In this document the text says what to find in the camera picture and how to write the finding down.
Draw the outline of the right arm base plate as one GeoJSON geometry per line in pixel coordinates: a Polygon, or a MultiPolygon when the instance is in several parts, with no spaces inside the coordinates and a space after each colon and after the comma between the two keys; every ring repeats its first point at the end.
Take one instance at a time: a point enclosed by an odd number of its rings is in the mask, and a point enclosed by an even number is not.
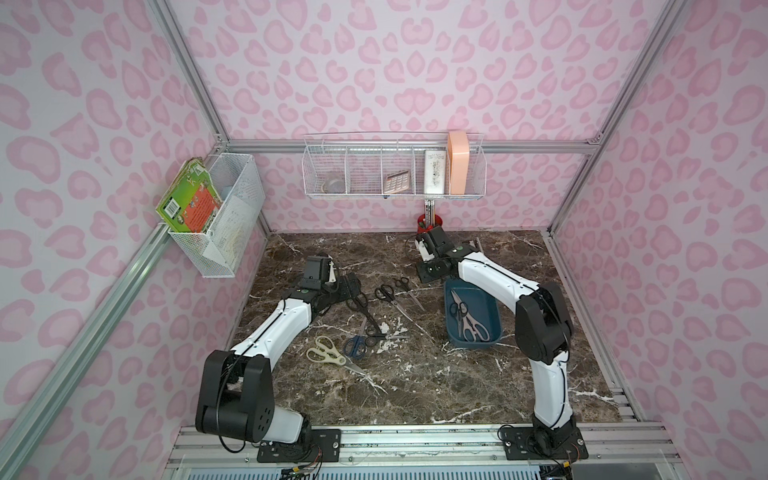
{"type": "Polygon", "coordinates": [[[507,460],[576,462],[590,457],[580,429],[568,423],[558,429],[502,425],[497,430],[507,460]]]}

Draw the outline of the pink handled scissors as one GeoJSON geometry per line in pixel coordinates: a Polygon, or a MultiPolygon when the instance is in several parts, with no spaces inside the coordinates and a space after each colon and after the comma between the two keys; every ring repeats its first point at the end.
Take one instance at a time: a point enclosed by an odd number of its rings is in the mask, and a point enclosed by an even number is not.
{"type": "MultiPolygon", "coordinates": [[[[451,292],[451,297],[453,302],[464,302],[455,291],[451,292]]],[[[488,329],[471,315],[469,307],[464,320],[464,339],[462,340],[471,342],[488,342],[490,340],[488,329]]]]}

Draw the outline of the small black scissors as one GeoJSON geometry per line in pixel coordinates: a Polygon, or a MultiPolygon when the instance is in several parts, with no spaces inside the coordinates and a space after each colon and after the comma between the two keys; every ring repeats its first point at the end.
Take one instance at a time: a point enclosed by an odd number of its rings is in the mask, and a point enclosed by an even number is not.
{"type": "Polygon", "coordinates": [[[421,309],[422,311],[425,311],[424,306],[419,301],[418,297],[414,293],[414,290],[411,286],[410,279],[408,277],[402,276],[399,278],[394,279],[395,286],[402,290],[404,293],[406,293],[415,303],[415,305],[421,309]]]}
{"type": "Polygon", "coordinates": [[[458,337],[464,339],[464,320],[468,313],[467,305],[462,301],[453,302],[450,305],[450,313],[457,322],[458,337]]]}

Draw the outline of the medium black scissors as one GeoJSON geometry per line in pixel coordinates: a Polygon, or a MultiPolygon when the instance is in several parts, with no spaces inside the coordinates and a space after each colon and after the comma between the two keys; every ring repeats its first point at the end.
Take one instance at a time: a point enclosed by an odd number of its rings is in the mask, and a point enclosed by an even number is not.
{"type": "Polygon", "coordinates": [[[394,306],[405,318],[412,320],[406,310],[397,301],[394,287],[388,284],[381,284],[374,290],[374,294],[377,299],[385,301],[394,306]]]}

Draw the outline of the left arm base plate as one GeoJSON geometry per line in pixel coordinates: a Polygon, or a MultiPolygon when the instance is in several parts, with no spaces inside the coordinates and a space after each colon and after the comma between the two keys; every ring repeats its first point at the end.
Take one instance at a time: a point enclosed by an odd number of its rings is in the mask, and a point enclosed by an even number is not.
{"type": "Polygon", "coordinates": [[[317,460],[323,463],[339,461],[342,430],[320,428],[304,430],[294,443],[261,442],[258,463],[305,463],[317,460]]]}

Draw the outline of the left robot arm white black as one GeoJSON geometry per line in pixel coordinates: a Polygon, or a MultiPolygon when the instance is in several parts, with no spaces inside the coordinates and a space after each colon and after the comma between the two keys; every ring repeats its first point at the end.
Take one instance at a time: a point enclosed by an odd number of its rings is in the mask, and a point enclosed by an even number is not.
{"type": "Polygon", "coordinates": [[[196,430],[246,443],[305,443],[305,418],[275,403],[272,371],[317,316],[360,293],[361,282],[353,273],[323,284],[303,279],[245,340],[230,350],[210,353],[204,362],[196,430]]]}

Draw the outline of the large black scissors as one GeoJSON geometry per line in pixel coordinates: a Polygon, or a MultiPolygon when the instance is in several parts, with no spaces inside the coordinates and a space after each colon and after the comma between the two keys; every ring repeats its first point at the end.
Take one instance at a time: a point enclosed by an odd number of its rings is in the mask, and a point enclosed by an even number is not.
{"type": "Polygon", "coordinates": [[[364,330],[368,336],[381,339],[385,337],[379,324],[368,309],[369,301],[365,293],[360,292],[357,296],[348,299],[346,305],[350,310],[360,313],[365,317],[364,330]]]}

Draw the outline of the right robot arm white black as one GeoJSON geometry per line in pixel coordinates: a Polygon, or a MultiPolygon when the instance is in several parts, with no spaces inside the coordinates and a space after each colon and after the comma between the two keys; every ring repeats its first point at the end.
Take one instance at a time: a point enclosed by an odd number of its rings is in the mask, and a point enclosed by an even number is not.
{"type": "Polygon", "coordinates": [[[567,364],[574,333],[565,298],[555,282],[537,283],[517,275],[468,243],[453,244],[439,226],[417,235],[424,283],[456,276],[513,311],[518,348],[529,359],[534,385],[530,452],[552,456],[577,425],[568,395],[567,364]]]}

